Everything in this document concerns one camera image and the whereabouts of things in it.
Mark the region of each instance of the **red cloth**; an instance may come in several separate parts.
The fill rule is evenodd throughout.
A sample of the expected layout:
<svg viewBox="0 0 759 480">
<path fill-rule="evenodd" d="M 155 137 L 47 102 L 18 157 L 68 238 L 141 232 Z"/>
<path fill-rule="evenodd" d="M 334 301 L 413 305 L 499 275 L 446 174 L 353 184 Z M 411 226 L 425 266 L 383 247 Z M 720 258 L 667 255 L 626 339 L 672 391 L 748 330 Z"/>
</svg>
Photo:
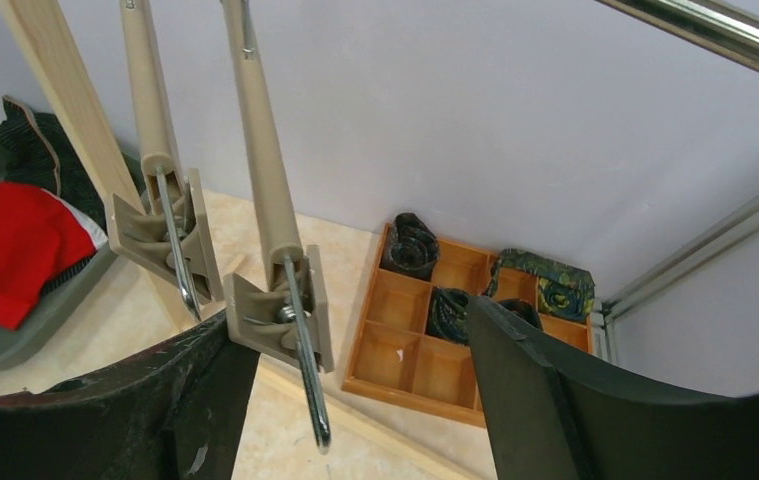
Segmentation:
<svg viewBox="0 0 759 480">
<path fill-rule="evenodd" d="M 0 183 L 0 326 L 16 330 L 43 285 L 104 240 L 92 220 L 51 193 Z"/>
</svg>

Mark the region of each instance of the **dark fabric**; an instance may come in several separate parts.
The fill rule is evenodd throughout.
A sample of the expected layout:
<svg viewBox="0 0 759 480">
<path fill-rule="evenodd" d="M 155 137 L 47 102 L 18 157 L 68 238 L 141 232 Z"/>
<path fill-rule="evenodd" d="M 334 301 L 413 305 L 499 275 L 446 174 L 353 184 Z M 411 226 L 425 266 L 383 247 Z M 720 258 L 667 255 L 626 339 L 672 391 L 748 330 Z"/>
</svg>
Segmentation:
<svg viewBox="0 0 759 480">
<path fill-rule="evenodd" d="M 529 302 L 524 302 L 518 298 L 509 298 L 506 300 L 500 300 L 497 303 L 506 310 L 517 315 L 524 322 L 532 325 L 538 330 L 544 330 L 544 327 L 541 325 L 541 317 L 538 316 L 535 307 L 530 305 Z"/>
<path fill-rule="evenodd" d="M 542 313 L 584 323 L 594 307 L 594 280 L 590 272 L 515 248 L 500 252 L 491 268 L 491 283 L 483 295 L 490 297 L 497 291 L 503 268 L 538 277 L 538 310 Z"/>
<path fill-rule="evenodd" d="M 106 231 L 102 199 L 58 118 L 51 113 L 33 112 L 28 106 L 7 96 L 2 99 L 2 108 L 6 118 L 0 123 L 0 145 L 10 151 L 15 159 L 6 165 L 5 180 L 34 185 L 56 194 Z M 60 186 L 56 180 L 56 167 Z M 41 296 L 79 274 L 92 258 L 77 262 L 48 281 L 41 289 Z"/>
<path fill-rule="evenodd" d="M 439 255 L 438 239 L 426 224 L 413 213 L 401 213 L 388 232 L 380 267 L 428 282 Z"/>
<path fill-rule="evenodd" d="M 43 393 L 0 397 L 0 480 L 232 478 L 258 356 L 220 311 Z"/>
<path fill-rule="evenodd" d="M 432 289 L 426 334 L 467 345 L 467 302 L 469 295 L 457 288 Z"/>
<path fill-rule="evenodd" d="M 53 278 L 49 282 L 46 283 L 46 285 L 43 286 L 43 288 L 40 289 L 40 296 L 45 297 L 46 295 L 49 295 L 52 293 L 53 290 L 60 287 L 61 285 L 69 282 L 73 279 L 76 275 L 81 273 L 82 270 L 87 267 L 88 263 L 90 263 L 91 260 L 93 260 L 94 255 L 90 255 L 88 257 L 85 257 L 78 262 L 76 262 L 73 265 L 70 265 L 67 267 L 66 270 L 61 272 L 57 277 Z"/>
</svg>

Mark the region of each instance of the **metal hook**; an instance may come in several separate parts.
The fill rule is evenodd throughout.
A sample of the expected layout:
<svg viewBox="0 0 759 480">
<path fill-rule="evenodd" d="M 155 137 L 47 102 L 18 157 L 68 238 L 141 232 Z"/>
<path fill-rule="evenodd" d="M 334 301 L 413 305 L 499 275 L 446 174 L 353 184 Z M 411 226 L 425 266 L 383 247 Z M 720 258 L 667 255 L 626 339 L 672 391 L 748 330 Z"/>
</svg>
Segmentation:
<svg viewBox="0 0 759 480">
<path fill-rule="evenodd" d="M 182 253 L 182 242 L 179 238 L 179 231 L 176 228 L 176 219 L 173 216 L 173 205 L 170 202 L 169 189 L 167 188 L 167 177 L 164 170 L 158 167 L 156 171 L 156 180 L 158 182 L 158 193 L 161 197 L 161 207 L 164 211 L 164 220 L 167 223 L 167 237 L 170 240 L 170 249 L 173 251 L 173 260 L 176 266 L 176 280 L 179 285 L 179 291 L 182 293 L 182 300 L 185 306 L 193 314 L 196 320 L 202 321 L 202 314 L 199 310 L 199 299 L 196 294 L 193 276 L 190 273 L 188 261 Z"/>
<path fill-rule="evenodd" d="M 329 425 L 329 414 L 326 412 L 326 400 L 323 398 L 323 389 L 320 386 L 320 375 L 317 373 L 317 360 L 314 358 L 314 348 L 308 333 L 308 322 L 305 319 L 305 310 L 297 286 L 294 262 L 288 255 L 285 256 L 285 274 L 291 294 L 290 306 L 293 307 L 293 317 L 297 324 L 297 355 L 302 383 L 305 387 L 308 413 L 311 416 L 317 448 L 321 454 L 325 455 L 332 444 L 332 430 Z"/>
</svg>

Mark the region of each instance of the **wooden plank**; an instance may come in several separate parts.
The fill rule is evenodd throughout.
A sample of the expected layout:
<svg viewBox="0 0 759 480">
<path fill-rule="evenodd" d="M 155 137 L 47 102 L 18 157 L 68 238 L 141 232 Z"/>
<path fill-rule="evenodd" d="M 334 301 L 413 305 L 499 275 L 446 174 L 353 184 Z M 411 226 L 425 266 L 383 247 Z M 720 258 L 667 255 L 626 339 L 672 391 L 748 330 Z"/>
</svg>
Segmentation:
<svg viewBox="0 0 759 480">
<path fill-rule="evenodd" d="M 267 360 L 258 362 L 256 380 L 285 396 L 305 402 L 302 381 L 273 366 Z M 380 424 L 352 407 L 326 395 L 326 410 L 332 426 L 342 426 L 347 430 L 372 441 L 376 445 L 395 453 L 424 471 L 446 480 L 475 480 L 481 477 L 465 470 L 437 453 L 423 447 L 398 432 Z"/>
<path fill-rule="evenodd" d="M 57 0 L 0 0 L 0 13 L 105 202 L 141 201 Z M 193 325 L 176 286 L 143 270 L 177 331 Z"/>
</svg>

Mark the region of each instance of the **white wall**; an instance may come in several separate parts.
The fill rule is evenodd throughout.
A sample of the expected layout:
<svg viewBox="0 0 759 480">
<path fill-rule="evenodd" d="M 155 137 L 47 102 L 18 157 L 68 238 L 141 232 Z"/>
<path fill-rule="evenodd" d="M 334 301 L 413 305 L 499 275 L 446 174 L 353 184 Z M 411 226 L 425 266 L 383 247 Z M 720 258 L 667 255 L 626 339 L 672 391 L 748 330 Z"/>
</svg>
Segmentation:
<svg viewBox="0 0 759 480">
<path fill-rule="evenodd" d="M 724 395 L 759 391 L 759 237 L 613 328 L 629 370 Z"/>
<path fill-rule="evenodd" d="M 61 3 L 133 141 L 118 1 Z M 219 2 L 157 3 L 182 161 L 248 197 Z M 759 192 L 759 75 L 592 0 L 253 12 L 303 213 L 376 229 L 415 209 L 442 235 L 590 268 L 606 296 Z M 3 93 L 47 107 L 0 19 Z"/>
</svg>

